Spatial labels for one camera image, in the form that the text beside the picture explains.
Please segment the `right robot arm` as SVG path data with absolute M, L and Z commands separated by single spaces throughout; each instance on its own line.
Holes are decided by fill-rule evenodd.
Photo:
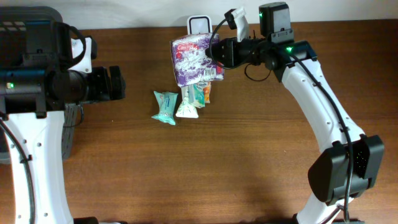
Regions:
M 309 122 L 320 156 L 308 170 L 311 195 L 292 223 L 335 223 L 339 213 L 349 223 L 349 203 L 376 183 L 384 144 L 379 136 L 366 135 L 347 114 L 311 45 L 295 41 L 285 2 L 259 7 L 260 38 L 250 34 L 245 15 L 241 7 L 224 15 L 224 23 L 237 35 L 211 42 L 206 55 L 226 70 L 264 65 L 294 96 Z

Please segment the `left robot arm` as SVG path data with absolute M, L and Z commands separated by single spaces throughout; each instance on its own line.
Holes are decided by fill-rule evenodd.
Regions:
M 123 99 L 119 67 L 92 67 L 97 44 L 51 7 L 1 8 L 1 129 L 16 223 L 96 223 L 70 213 L 62 137 L 71 107 Z

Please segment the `white bamboo print tube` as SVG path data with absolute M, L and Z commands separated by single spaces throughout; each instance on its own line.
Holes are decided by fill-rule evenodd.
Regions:
M 189 87 L 181 88 L 182 102 L 176 112 L 176 117 L 179 118 L 198 118 L 197 108 L 189 102 Z

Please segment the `green tissue pack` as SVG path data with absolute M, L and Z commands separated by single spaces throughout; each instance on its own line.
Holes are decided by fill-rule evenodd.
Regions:
M 205 94 L 201 84 L 196 83 L 189 86 L 189 102 L 197 108 L 205 107 Z

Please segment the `orange tissue pack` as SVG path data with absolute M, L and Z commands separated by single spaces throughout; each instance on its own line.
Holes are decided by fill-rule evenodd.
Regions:
M 211 83 L 205 82 L 203 84 L 204 100 L 205 103 L 210 103 Z

